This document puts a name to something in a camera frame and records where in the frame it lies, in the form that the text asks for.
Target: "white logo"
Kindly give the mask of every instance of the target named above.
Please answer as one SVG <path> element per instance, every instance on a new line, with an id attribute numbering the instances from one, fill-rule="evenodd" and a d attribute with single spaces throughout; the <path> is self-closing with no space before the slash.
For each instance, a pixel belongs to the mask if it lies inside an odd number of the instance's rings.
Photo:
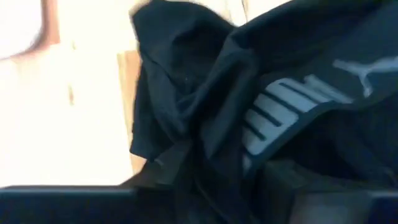
<path id="1" fill-rule="evenodd" d="M 374 72 L 398 72 L 398 57 L 383 58 L 367 65 L 357 62 L 335 60 L 333 66 L 358 76 L 363 86 L 363 95 L 369 97 L 373 92 L 373 87 L 368 79 L 368 75 Z"/>
<path id="2" fill-rule="evenodd" d="M 247 151 L 243 157 L 245 172 L 251 167 L 251 156 L 264 152 L 299 120 L 299 114 L 295 111 L 307 113 L 330 101 L 343 104 L 354 101 L 315 75 L 308 75 L 303 80 L 304 83 L 301 83 L 291 78 L 282 78 L 270 83 L 264 89 L 265 94 L 260 93 L 254 100 L 253 106 L 257 111 L 248 109 L 244 120 L 251 128 L 243 127 L 243 145 Z"/>

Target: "puma cat logo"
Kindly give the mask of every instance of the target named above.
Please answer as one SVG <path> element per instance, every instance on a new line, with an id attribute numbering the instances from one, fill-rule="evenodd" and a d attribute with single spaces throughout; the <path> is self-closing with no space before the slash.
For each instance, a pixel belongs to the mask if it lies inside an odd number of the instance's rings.
<path id="1" fill-rule="evenodd" d="M 373 92 L 373 87 L 368 79 L 371 73 L 398 72 L 398 57 L 382 58 L 370 64 L 361 64 L 357 62 L 344 62 L 335 60 L 333 62 L 335 68 L 340 68 L 358 76 L 363 86 L 363 95 L 367 98 Z"/>

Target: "wooden floor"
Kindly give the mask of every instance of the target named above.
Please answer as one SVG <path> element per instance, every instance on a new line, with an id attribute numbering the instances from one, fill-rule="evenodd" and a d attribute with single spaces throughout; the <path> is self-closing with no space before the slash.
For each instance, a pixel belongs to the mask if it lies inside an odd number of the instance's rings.
<path id="1" fill-rule="evenodd" d="M 139 74 L 128 12 L 146 0 L 44 0 L 33 52 L 0 60 L 0 186 L 116 185 L 129 155 Z M 192 0 L 243 25 L 287 0 Z"/>

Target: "puma logo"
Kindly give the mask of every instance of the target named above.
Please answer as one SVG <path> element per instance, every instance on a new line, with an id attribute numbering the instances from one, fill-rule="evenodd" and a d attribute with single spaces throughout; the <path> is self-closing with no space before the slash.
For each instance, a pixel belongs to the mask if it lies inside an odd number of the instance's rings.
<path id="1" fill-rule="evenodd" d="M 370 64 L 361 64 L 357 62 L 344 62 L 335 60 L 333 62 L 335 68 L 340 68 L 358 76 L 363 86 L 363 95 L 369 97 L 373 92 L 373 87 L 368 79 L 371 73 L 398 72 L 398 57 L 382 58 Z"/>
<path id="2" fill-rule="evenodd" d="M 350 104 L 354 99 L 315 75 L 307 75 L 302 82 L 281 78 L 265 86 L 244 115 L 244 171 L 251 167 L 253 156 L 263 152 L 271 156 L 269 147 L 295 123 L 303 122 L 302 116 L 331 101 Z"/>

